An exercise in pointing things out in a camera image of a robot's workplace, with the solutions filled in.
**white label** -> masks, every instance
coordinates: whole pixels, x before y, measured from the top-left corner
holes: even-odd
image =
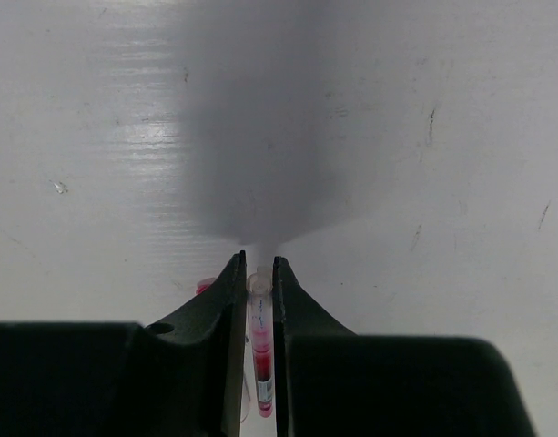
[[[258,381],[259,383],[259,401],[270,402],[272,401],[272,378],[268,381]]]

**white surface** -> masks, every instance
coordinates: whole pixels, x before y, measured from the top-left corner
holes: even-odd
[[[493,341],[558,436],[558,0],[0,0],[0,320],[150,322],[245,246]]]

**screw hole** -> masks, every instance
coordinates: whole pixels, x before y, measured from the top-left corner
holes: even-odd
[[[161,321],[157,322],[157,323],[152,323],[149,326],[147,326],[147,330],[149,332],[152,332],[156,335],[159,334],[168,334],[170,332],[172,332],[174,330],[174,326],[171,323],[163,323]]]

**barcode label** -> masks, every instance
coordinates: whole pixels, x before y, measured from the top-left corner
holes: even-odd
[[[268,381],[258,381],[259,383],[259,401],[272,401],[272,378]]]

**round hole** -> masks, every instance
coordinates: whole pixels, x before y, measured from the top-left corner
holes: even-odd
[[[149,332],[153,332],[156,335],[159,334],[167,334],[173,331],[174,326],[171,323],[163,323],[162,321],[158,321],[157,323],[152,323],[147,326],[147,330]]]

